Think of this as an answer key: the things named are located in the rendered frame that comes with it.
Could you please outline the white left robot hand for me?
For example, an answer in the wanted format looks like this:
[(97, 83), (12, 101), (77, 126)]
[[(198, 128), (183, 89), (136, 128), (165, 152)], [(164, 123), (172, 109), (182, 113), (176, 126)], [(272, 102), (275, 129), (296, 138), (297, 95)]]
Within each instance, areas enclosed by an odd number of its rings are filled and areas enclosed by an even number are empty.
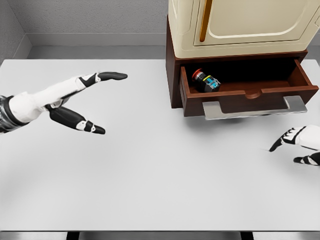
[(128, 77), (119, 72), (96, 72), (93, 74), (71, 77), (48, 88), (32, 94), (32, 99), (38, 107), (49, 111), (51, 120), (68, 128), (94, 134), (104, 135), (106, 130), (93, 124), (81, 114), (63, 107), (68, 99), (96, 83), (108, 80), (124, 80)]

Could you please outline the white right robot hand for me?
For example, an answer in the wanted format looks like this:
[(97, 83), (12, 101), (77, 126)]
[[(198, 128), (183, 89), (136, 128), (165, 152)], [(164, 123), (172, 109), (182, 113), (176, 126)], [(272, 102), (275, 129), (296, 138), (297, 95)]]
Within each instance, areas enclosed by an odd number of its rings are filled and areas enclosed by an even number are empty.
[(294, 163), (320, 167), (320, 126), (306, 125), (301, 127), (292, 127), (278, 138), (269, 149), (274, 152), (283, 144), (299, 145), (303, 148), (316, 151), (303, 157), (295, 157)]

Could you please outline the cream cabinet with brown base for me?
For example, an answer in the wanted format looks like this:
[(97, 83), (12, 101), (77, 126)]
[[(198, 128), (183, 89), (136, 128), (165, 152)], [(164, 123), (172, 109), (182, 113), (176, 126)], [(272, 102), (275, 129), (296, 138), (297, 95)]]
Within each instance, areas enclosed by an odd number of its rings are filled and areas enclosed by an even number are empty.
[(194, 44), (200, 4), (204, 4), (200, 41), (205, 40), (213, 0), (168, 0), (166, 70), (171, 106), (182, 106), (179, 63), (196, 58), (291, 53), (304, 51), (320, 29), (320, 7), (299, 40), (222, 45)]

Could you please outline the black switch with red button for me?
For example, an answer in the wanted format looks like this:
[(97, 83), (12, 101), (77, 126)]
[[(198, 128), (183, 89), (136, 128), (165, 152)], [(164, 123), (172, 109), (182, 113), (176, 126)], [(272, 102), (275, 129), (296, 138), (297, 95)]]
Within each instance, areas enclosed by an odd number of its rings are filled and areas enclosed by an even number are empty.
[(205, 74), (201, 68), (192, 74), (192, 81), (196, 83), (196, 88), (201, 93), (218, 92), (221, 86), (216, 78)]

